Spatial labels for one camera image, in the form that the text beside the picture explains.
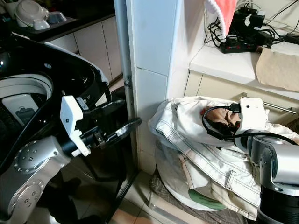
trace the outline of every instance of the laundry pile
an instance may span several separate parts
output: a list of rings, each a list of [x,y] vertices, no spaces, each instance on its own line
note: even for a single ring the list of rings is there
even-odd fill
[[[208,97],[164,101],[149,121],[158,137],[157,169],[165,187],[185,205],[206,211],[229,208],[256,220],[261,190],[258,168],[233,142],[207,134],[201,122],[208,107],[231,103]],[[225,110],[215,110],[207,118],[230,127],[239,122],[236,114]],[[282,125],[267,121],[265,130],[299,142],[299,135]]]

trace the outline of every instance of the pink towel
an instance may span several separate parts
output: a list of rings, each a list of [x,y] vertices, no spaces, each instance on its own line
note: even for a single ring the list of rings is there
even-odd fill
[[[205,4],[208,11],[218,14],[222,37],[225,38],[233,20],[237,0],[206,0]]]

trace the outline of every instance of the beige paper towel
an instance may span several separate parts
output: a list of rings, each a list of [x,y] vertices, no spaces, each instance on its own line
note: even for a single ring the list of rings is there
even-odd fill
[[[261,84],[299,91],[299,56],[263,48],[256,64],[256,77]]]

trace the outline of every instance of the kitchen counter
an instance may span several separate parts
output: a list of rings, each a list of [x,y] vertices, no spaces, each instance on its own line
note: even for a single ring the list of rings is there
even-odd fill
[[[299,45],[282,42],[273,45],[271,49],[297,55]],[[204,45],[190,62],[189,69],[299,100],[299,92],[275,88],[258,82],[255,69],[259,56],[259,53],[249,52],[223,54],[216,47]]]
[[[85,0],[84,2],[75,0],[71,2],[70,7],[65,4],[58,5],[56,10],[61,11],[66,16],[66,22],[53,24],[50,28],[44,30],[34,30],[33,27],[19,27],[15,20],[8,22],[8,26],[14,33],[27,36],[31,40],[47,42],[115,15],[113,0]]]

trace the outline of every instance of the green towel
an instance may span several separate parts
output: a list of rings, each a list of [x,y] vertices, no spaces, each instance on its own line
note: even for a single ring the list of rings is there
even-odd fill
[[[209,197],[206,197],[200,193],[198,193],[196,190],[194,189],[189,189],[188,194],[190,196],[190,198],[199,203],[202,204],[208,208],[214,209],[214,210],[221,210],[221,209],[225,209],[226,207],[221,204],[220,202],[211,199]]]

